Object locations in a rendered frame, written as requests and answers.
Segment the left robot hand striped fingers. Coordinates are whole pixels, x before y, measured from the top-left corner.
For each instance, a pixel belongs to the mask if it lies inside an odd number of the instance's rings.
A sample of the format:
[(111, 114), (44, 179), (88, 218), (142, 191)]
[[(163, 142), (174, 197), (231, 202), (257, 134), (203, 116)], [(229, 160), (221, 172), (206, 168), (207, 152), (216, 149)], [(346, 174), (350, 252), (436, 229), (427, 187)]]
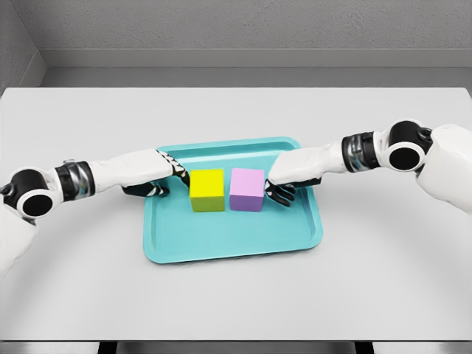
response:
[(119, 185), (126, 195), (139, 197), (165, 197), (170, 194), (166, 186), (155, 181), (176, 176), (190, 187), (189, 172), (169, 153), (146, 149), (125, 154), (122, 157), (124, 170)]

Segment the right robot hand striped fingers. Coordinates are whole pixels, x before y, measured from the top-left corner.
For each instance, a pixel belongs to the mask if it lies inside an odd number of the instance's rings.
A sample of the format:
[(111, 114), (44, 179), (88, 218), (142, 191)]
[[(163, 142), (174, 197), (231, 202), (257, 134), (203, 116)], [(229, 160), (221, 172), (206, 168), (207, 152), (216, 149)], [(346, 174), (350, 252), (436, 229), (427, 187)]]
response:
[(278, 204), (289, 207), (297, 188), (321, 184), (322, 149), (305, 147), (284, 151), (276, 158), (265, 180), (265, 194)]

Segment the pink purple cube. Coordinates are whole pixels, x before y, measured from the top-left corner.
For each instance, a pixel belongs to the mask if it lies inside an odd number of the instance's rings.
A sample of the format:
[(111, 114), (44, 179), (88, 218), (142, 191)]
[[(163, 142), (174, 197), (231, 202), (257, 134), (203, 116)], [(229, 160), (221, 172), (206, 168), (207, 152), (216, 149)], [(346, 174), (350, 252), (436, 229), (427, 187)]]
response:
[(233, 168), (229, 205), (234, 211), (260, 212), (263, 208), (265, 171)]

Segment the yellow cube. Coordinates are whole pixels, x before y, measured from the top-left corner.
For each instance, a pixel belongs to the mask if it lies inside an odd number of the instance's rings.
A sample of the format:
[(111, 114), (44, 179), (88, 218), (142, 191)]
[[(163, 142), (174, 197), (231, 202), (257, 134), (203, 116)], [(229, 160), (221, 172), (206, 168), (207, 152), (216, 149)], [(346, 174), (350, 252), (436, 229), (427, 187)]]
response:
[(190, 203), (193, 212), (225, 210), (224, 172), (222, 169), (190, 171)]

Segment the teal rectangular tray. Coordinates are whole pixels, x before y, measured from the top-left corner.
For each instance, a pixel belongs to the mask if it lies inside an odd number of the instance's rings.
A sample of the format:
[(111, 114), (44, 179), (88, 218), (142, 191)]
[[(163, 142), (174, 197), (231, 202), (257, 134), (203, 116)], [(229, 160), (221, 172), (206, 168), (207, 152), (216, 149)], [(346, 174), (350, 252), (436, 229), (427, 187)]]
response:
[[(283, 151), (299, 148), (289, 137), (168, 145), (187, 170), (222, 169), (230, 182), (234, 167), (268, 172)], [(297, 251), (317, 246), (323, 226), (312, 188), (300, 188), (284, 207), (265, 198), (260, 212), (193, 212), (187, 188), (173, 177), (159, 182), (169, 188), (164, 198), (145, 200), (143, 250), (155, 263), (180, 263)]]

